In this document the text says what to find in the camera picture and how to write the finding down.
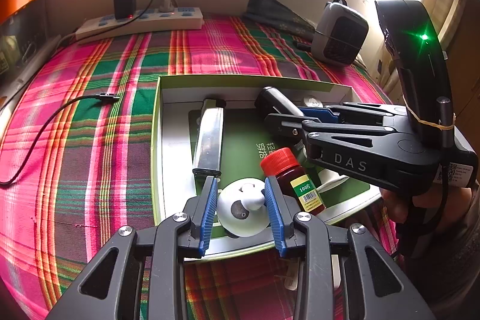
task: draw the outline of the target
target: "yellow bottle label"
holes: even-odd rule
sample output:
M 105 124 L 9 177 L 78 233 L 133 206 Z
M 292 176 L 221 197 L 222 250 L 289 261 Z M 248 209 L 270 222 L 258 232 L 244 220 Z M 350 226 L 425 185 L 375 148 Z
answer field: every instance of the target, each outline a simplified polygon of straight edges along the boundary
M 310 212 L 322 205 L 322 200 L 318 196 L 315 185 L 308 175 L 302 175 L 294 179 L 290 182 L 290 185 L 292 185 L 305 211 Z

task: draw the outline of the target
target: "green box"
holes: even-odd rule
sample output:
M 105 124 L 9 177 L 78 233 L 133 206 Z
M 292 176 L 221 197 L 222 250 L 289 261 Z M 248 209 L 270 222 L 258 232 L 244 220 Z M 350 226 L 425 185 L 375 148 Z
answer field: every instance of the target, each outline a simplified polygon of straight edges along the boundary
M 264 180 L 260 160 L 278 146 L 256 116 L 254 101 L 265 86 L 278 88 L 300 105 L 305 95 L 323 103 L 359 102 L 353 89 L 312 80 L 246 75 L 172 75 L 158 78 L 152 123 L 151 175 L 155 224 L 182 211 L 199 194 L 191 172 L 198 121 L 205 98 L 222 98 L 225 109 L 219 189 L 242 178 Z M 348 179 L 321 194 L 327 208 L 320 214 L 336 223 L 380 197 L 378 187 Z M 273 247 L 270 228 L 250 238 L 226 236 L 215 216 L 205 260 L 224 259 Z

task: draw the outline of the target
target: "bed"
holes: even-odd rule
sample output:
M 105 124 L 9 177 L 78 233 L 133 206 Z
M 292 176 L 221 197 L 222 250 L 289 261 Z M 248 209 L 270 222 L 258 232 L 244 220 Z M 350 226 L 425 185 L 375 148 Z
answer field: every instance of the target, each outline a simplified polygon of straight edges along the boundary
M 364 102 L 388 98 L 354 66 L 328 67 L 301 40 L 237 17 L 206 16 L 199 31 L 165 31 L 73 45 L 52 58 L 23 95 L 1 144 L 0 176 L 14 172 L 46 119 L 67 100 L 112 92 L 114 106 L 83 100 L 42 134 L 13 186 L 0 190 L 0 277 L 32 319 L 44 319 L 70 282 L 121 226 L 154 224 L 150 131 L 158 75 L 235 73 L 350 85 Z M 394 224 L 381 202 L 360 212 L 388 252 Z M 189 318 L 285 320 L 296 292 L 275 250 L 188 264 Z M 146 318 L 148 267 L 141 316 Z M 337 292 L 337 319 L 342 317 Z

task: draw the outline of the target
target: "panda toy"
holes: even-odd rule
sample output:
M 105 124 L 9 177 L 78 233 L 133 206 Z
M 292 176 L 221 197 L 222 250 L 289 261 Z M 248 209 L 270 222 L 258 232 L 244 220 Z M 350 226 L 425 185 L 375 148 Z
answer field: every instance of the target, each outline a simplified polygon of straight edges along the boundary
M 245 178 L 225 187 L 218 196 L 218 221 L 231 238 L 254 236 L 270 224 L 263 195 L 265 183 Z

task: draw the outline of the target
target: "silver metal bar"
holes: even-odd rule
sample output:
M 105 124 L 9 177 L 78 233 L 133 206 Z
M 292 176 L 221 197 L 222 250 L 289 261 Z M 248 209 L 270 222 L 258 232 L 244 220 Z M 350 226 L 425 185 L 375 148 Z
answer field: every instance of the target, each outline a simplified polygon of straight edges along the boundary
M 47 40 L 47 42 L 37 51 L 32 60 L 27 64 L 20 76 L 13 80 L 10 84 L 0 88 L 0 97 L 4 96 L 7 104 L 0 105 L 0 141 L 5 134 L 10 118 L 20 102 L 23 93 L 28 88 L 26 81 L 32 78 L 41 67 L 49 60 L 50 55 L 55 50 L 60 36 L 56 36 Z
M 193 156 L 195 176 L 219 177 L 222 156 L 223 112 L 225 102 L 215 99 L 203 101 L 197 143 Z
M 447 97 L 438 97 L 437 103 L 440 111 L 440 123 L 444 127 L 449 127 L 453 124 L 453 104 Z M 442 148 L 451 148 L 455 142 L 455 130 L 442 131 Z

